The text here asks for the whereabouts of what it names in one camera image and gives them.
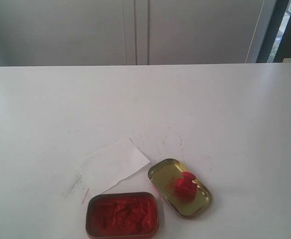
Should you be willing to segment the dark window frame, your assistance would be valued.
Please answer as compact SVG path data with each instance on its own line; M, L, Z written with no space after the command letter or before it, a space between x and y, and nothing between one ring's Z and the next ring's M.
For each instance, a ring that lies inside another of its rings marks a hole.
M288 0L275 1L274 10L271 14L265 37L256 59L257 63L266 63L268 61L288 4ZM291 58L291 14L284 33L281 36L281 41L277 47L273 62L282 63L286 58Z

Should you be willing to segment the white cabinet doors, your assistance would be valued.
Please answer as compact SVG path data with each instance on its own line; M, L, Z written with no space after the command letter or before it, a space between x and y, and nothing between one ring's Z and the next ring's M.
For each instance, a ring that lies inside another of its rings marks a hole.
M273 0L0 0L0 66L254 63Z

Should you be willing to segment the red plastic stamp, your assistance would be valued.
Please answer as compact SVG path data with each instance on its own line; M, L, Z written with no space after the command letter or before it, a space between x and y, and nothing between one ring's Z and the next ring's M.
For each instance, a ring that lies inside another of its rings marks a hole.
M197 184L194 183L196 177L194 174L184 171L181 173L182 178L178 178L174 188L174 194L180 200L192 201L196 197Z

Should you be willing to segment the red ink pad tin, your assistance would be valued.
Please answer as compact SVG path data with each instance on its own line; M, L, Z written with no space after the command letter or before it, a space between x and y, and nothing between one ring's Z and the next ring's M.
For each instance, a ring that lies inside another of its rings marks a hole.
M97 195L85 228L90 239L150 239L159 228L157 201L149 192Z

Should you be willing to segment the gold metal tin lid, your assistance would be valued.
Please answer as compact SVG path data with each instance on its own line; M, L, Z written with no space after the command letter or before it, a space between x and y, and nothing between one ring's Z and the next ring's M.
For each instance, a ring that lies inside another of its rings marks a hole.
M174 194L176 181L178 178L182 178L181 173L184 171L190 172L182 162L168 158L151 167L147 176L160 196L175 213L182 218L190 219L211 204L212 196L209 190L196 178L194 183L197 184L197 193L194 200L183 201L176 197Z

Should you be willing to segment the white paper sheet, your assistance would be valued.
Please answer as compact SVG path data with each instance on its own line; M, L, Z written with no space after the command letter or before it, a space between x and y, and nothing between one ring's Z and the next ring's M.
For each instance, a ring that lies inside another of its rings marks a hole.
M138 172L150 161L129 138L123 138L89 155L79 166L82 182L96 196Z

